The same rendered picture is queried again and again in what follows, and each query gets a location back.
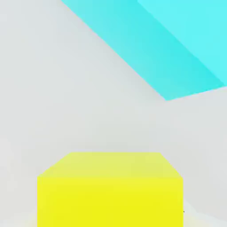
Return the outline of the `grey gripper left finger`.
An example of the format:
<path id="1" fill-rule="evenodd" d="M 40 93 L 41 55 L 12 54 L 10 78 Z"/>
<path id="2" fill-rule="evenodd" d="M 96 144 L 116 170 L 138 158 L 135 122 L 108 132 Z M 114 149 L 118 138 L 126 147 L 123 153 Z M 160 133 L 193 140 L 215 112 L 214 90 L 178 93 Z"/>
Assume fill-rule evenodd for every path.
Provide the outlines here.
<path id="1" fill-rule="evenodd" d="M 37 213 L 21 212 L 13 216 L 10 220 L 11 227 L 37 227 Z"/>

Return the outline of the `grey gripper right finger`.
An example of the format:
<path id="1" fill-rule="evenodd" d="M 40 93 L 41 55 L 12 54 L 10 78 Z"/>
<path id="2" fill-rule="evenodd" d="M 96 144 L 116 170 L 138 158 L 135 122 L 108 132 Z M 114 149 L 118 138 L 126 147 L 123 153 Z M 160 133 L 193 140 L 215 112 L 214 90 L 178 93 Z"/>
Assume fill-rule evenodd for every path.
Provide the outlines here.
<path id="1" fill-rule="evenodd" d="M 219 222 L 210 216 L 197 212 L 184 199 L 184 227 L 219 227 Z"/>

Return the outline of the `small yellow cube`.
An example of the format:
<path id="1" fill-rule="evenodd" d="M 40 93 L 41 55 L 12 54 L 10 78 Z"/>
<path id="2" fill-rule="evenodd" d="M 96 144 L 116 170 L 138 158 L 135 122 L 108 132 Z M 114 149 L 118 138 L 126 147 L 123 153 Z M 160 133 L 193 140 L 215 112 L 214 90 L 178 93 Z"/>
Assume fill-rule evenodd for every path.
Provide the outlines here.
<path id="1" fill-rule="evenodd" d="M 183 187 L 160 153 L 69 153 L 37 178 L 37 227 L 184 227 Z"/>

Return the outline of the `large cyan box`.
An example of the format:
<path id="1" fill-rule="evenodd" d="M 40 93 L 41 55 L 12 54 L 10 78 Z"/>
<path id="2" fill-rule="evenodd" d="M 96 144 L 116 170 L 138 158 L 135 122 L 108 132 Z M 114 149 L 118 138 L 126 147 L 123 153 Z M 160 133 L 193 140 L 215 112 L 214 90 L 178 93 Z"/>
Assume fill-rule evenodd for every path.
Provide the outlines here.
<path id="1" fill-rule="evenodd" d="M 137 0 L 62 0 L 165 100 L 224 87 Z"/>

